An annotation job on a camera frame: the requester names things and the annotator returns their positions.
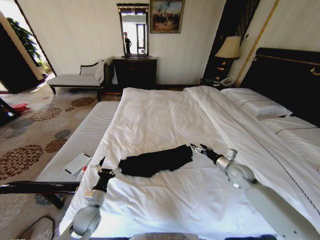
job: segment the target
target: pillow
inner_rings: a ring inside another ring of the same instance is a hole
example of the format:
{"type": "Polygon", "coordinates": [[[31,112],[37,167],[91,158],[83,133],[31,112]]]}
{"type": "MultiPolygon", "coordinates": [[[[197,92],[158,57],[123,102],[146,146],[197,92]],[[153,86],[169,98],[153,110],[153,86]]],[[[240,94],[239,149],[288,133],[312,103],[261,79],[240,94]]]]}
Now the pillow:
{"type": "Polygon", "coordinates": [[[92,64],[92,65],[81,65],[80,75],[94,76],[98,68],[98,63],[99,62],[96,62],[95,64],[92,64]]]}
{"type": "Polygon", "coordinates": [[[99,83],[102,83],[105,79],[104,66],[105,66],[105,61],[100,59],[98,61],[98,65],[94,73],[95,80],[97,80],[99,83]]]}
{"type": "Polygon", "coordinates": [[[295,116],[261,121],[296,154],[320,171],[320,128],[295,116]]]}
{"type": "Polygon", "coordinates": [[[255,118],[258,116],[279,117],[292,114],[284,106],[248,88],[226,88],[221,92],[255,118]]]}

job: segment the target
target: cream wall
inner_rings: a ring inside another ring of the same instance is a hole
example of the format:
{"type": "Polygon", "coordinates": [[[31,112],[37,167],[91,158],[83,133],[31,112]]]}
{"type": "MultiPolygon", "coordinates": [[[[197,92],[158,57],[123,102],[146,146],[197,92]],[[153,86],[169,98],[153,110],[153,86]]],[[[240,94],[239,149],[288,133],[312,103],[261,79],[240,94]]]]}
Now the cream wall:
{"type": "MultiPolygon", "coordinates": [[[[116,3],[148,0],[18,0],[58,75],[80,65],[123,56],[116,3]]],[[[149,55],[158,57],[158,84],[198,84],[225,0],[185,0],[181,34],[150,34],[149,55]]]]}
{"type": "MultiPolygon", "coordinates": [[[[261,0],[247,30],[248,40],[241,44],[241,58],[234,61],[229,75],[237,78],[257,36],[272,9],[275,0],[261,0]]],[[[242,75],[245,77],[255,52],[259,47],[320,51],[320,1],[279,0],[279,3],[265,28],[242,75]]]]}

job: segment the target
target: patterned carpet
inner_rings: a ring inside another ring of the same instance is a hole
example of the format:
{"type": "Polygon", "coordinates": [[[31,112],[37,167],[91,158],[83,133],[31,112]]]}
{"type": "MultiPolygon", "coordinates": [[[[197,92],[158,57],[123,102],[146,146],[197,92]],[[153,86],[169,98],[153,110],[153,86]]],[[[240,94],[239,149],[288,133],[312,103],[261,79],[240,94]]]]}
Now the patterned carpet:
{"type": "MultiPolygon", "coordinates": [[[[54,95],[44,83],[19,94],[1,94],[8,104],[27,103],[30,110],[0,127],[0,185],[34,181],[65,144],[90,110],[97,104],[94,90],[69,91],[57,88],[54,95]]],[[[0,195],[1,239],[17,239],[40,217],[47,215],[55,227],[65,214],[72,195],[59,195],[63,209],[55,208],[40,195],[0,195]]],[[[52,224],[46,218],[23,235],[26,239],[51,239],[52,224]]]]}

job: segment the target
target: white duvet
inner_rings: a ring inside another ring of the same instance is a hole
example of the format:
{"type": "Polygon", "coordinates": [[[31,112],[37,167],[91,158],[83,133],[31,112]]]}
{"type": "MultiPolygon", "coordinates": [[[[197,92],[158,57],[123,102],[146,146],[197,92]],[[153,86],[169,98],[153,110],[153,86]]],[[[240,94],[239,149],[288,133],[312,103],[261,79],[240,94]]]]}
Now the white duvet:
{"type": "MultiPolygon", "coordinates": [[[[258,120],[211,87],[183,92],[126,88],[80,187],[60,224],[60,232],[85,206],[83,197],[98,181],[94,166],[115,169],[121,158],[205,144],[217,153],[238,150],[236,161],[273,188],[320,230],[319,173],[258,120]]],[[[131,237],[150,232],[192,233],[200,238],[274,234],[241,189],[206,156],[151,178],[118,174],[108,183],[101,223],[92,237],[131,237]]]]}

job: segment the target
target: mirror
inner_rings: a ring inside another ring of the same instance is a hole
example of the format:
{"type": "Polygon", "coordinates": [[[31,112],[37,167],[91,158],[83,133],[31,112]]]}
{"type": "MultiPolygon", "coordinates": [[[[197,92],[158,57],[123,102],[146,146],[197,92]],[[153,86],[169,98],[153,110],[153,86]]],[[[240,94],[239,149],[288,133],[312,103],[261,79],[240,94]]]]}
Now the mirror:
{"type": "Polygon", "coordinates": [[[149,4],[118,3],[125,56],[148,56],[149,4]]]}

